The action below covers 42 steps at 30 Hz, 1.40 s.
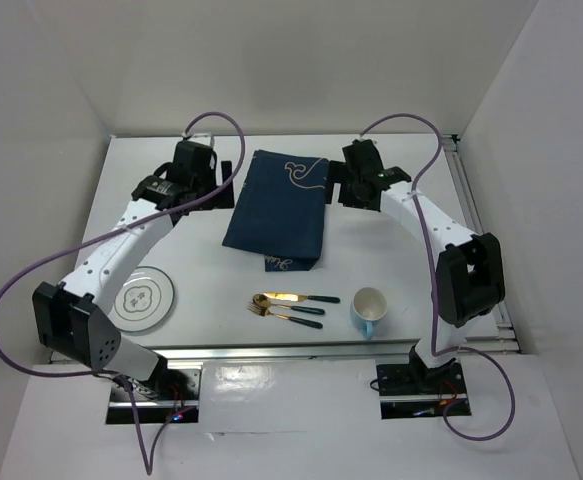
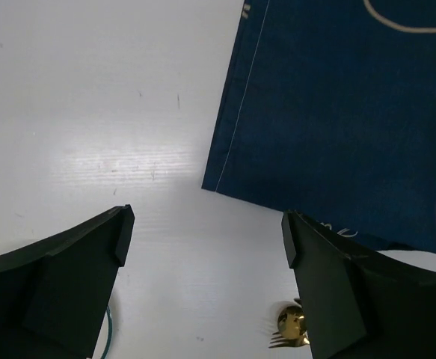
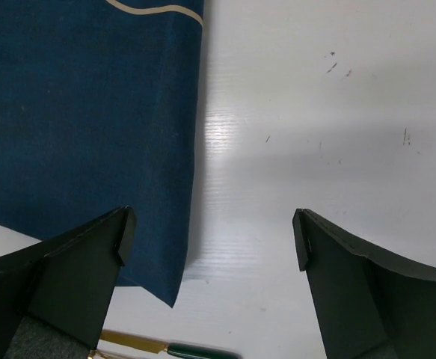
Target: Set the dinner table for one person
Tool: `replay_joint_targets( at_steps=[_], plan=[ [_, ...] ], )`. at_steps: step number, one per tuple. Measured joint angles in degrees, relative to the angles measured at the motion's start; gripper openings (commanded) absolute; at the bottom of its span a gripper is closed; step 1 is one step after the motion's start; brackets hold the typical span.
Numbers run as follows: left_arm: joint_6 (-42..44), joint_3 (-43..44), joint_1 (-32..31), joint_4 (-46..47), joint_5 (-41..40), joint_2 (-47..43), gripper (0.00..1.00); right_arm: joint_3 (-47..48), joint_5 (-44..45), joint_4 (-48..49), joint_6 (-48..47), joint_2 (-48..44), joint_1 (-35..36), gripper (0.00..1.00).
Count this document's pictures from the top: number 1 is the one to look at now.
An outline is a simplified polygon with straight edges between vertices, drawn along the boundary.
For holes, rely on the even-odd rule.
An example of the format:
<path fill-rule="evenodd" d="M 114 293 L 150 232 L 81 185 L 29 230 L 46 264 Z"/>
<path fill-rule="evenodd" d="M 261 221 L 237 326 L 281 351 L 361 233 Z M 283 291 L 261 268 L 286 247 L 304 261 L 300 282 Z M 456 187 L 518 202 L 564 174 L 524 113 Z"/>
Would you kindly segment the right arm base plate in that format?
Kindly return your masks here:
<path fill-rule="evenodd" d="M 416 381 L 407 364 L 377 365 L 376 373 L 369 387 L 379 395 L 383 420 L 442 417 L 446 407 L 449 407 L 449 417 L 471 415 L 459 362 L 424 383 Z"/>

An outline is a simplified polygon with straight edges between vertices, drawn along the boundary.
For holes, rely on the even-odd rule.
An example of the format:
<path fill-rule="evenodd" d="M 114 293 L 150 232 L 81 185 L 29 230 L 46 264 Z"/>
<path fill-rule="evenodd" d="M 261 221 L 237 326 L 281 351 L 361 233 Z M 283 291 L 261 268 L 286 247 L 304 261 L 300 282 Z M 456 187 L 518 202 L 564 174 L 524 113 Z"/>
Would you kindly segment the gold knife green handle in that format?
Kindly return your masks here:
<path fill-rule="evenodd" d="M 269 299 L 288 301 L 288 302 L 304 302 L 304 301 L 316 301 L 330 304 L 339 304 L 341 300 L 335 296 L 323 296 L 323 295 L 302 295 L 295 293 L 284 293 L 284 292 L 265 292 L 264 296 Z"/>

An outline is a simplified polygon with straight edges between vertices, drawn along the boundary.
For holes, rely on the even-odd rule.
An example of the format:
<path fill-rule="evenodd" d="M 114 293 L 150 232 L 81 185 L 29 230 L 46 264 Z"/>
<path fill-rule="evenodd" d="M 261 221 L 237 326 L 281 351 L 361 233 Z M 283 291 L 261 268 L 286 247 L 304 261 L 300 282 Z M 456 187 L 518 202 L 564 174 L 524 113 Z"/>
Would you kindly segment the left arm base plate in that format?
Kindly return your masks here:
<path fill-rule="evenodd" d="M 156 394 L 139 384 L 131 383 L 139 421 L 142 425 L 162 424 L 168 418 L 178 424 L 198 422 L 202 364 L 180 362 L 177 366 L 188 378 L 186 388 L 169 387 L 166 394 Z M 122 385 L 114 383 L 111 386 L 105 423 L 107 425 L 134 423 L 130 397 Z"/>

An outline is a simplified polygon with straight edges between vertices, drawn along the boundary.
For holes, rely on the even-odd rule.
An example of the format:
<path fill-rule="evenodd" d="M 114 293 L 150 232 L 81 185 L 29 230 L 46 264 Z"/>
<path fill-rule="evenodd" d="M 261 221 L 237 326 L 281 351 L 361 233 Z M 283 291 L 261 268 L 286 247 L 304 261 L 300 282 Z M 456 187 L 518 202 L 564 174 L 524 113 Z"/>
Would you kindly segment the white plate green rim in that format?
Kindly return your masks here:
<path fill-rule="evenodd" d="M 171 278 L 158 268 L 141 266 L 123 284 L 109 318 L 119 330 L 140 334 L 163 323 L 175 300 Z"/>

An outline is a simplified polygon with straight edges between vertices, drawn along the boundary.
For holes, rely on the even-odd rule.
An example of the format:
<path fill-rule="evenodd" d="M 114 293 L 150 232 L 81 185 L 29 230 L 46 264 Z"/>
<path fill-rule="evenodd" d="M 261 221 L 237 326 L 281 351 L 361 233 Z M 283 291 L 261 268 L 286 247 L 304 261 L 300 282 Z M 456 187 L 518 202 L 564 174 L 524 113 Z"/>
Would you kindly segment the gold spoon green handle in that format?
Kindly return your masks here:
<path fill-rule="evenodd" d="M 256 305 L 258 305 L 259 307 L 264 307 L 264 308 L 275 307 L 275 308 L 281 308 L 281 309 L 291 310 L 294 312 L 300 312 L 300 313 L 311 314 L 311 315 L 316 315 L 316 316 L 325 316 L 326 315 L 326 311 L 324 309 L 321 309 L 321 308 L 302 307 L 302 306 L 296 306 L 296 305 L 286 305 L 286 304 L 282 304 L 282 303 L 274 303 L 268 297 L 266 297 L 264 294 L 255 294 L 252 297 L 252 301 Z"/>

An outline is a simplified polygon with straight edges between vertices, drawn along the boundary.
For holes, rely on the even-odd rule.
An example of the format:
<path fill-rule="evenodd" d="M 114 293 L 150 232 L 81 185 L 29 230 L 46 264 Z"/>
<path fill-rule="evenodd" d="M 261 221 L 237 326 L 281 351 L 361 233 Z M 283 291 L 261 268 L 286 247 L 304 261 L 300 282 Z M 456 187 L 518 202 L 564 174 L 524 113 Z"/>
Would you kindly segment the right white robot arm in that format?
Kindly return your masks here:
<path fill-rule="evenodd" d="M 338 184 L 340 204 L 382 212 L 425 246 L 433 321 L 409 352 L 407 379 L 415 390 L 431 391 L 451 370 L 470 330 L 505 297 L 499 240 L 459 224 L 422 193 L 418 182 L 433 160 L 410 177 L 384 167 L 371 140 L 353 141 L 343 155 L 343 162 L 329 163 L 326 199 Z"/>

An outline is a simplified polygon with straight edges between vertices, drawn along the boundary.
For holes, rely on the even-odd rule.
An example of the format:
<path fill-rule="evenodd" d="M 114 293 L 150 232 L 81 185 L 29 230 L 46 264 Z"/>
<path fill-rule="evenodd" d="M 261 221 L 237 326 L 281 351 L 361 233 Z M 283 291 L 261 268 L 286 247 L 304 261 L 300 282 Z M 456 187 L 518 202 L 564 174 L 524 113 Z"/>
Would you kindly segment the gold fork green handle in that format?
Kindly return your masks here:
<path fill-rule="evenodd" d="M 251 313 L 258 315 L 260 317 L 272 316 L 272 317 L 283 319 L 283 320 L 286 320 L 288 322 L 292 322 L 292 323 L 295 323 L 298 325 L 306 326 L 306 327 L 309 327 L 312 329 L 321 330 L 324 328 L 323 324 L 320 322 L 308 320 L 308 319 L 303 319 L 303 318 L 299 318 L 299 317 L 294 317 L 294 316 L 289 316 L 289 315 L 284 315 L 284 314 L 273 313 L 268 308 L 260 307 L 260 306 L 257 306 L 255 304 L 248 304 L 247 308 Z"/>

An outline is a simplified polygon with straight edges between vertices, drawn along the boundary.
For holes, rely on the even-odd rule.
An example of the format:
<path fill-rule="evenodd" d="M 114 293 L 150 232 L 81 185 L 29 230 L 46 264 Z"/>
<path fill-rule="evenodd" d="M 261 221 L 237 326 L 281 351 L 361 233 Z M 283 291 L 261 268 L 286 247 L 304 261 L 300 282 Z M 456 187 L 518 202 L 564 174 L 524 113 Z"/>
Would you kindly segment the light blue mug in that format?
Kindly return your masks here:
<path fill-rule="evenodd" d="M 365 340 L 371 340 L 376 325 L 386 316 L 388 303 L 377 289 L 364 287 L 358 290 L 350 304 L 350 319 Z"/>

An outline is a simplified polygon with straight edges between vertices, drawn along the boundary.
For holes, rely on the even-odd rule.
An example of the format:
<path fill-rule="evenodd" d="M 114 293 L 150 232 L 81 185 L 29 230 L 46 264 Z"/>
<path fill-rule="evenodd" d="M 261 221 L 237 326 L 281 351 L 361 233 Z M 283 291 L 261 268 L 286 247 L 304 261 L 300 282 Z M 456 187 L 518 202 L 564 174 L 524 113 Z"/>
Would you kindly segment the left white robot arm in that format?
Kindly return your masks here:
<path fill-rule="evenodd" d="M 192 211 L 233 207 L 232 165 L 219 161 L 210 134 L 180 140 L 172 161 L 160 165 L 131 194 L 109 237 L 57 284 L 41 283 L 32 295 L 40 342 L 95 373 L 132 381 L 147 399 L 192 396 L 189 377 L 167 359 L 125 337 L 109 319 L 115 299 L 150 250 Z"/>

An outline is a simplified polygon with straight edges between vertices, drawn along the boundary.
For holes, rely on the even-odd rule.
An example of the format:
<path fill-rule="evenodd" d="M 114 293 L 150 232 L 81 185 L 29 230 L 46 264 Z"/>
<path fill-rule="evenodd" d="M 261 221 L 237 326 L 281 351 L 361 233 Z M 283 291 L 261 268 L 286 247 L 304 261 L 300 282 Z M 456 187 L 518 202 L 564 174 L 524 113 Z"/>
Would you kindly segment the navy blue whale placemat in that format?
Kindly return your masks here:
<path fill-rule="evenodd" d="M 224 247 L 261 254 L 267 272 L 309 271 L 323 247 L 329 161 L 257 150 Z"/>

